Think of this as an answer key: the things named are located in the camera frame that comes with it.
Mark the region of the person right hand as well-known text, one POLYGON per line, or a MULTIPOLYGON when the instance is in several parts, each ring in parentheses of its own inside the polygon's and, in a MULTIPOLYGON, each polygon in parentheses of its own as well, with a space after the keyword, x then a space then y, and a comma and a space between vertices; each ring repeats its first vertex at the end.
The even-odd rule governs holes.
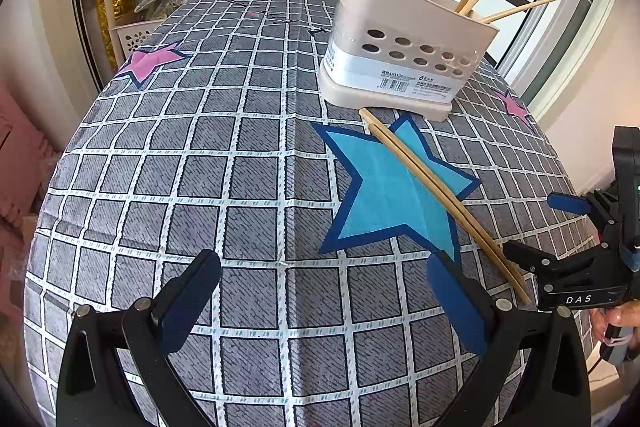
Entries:
POLYGON ((591 309, 589 311, 590 322, 597 340, 602 341, 608 326, 632 327, 634 337, 630 340, 629 346, 634 347, 639 343, 640 326, 640 301, 631 300, 620 306, 608 309, 591 309))

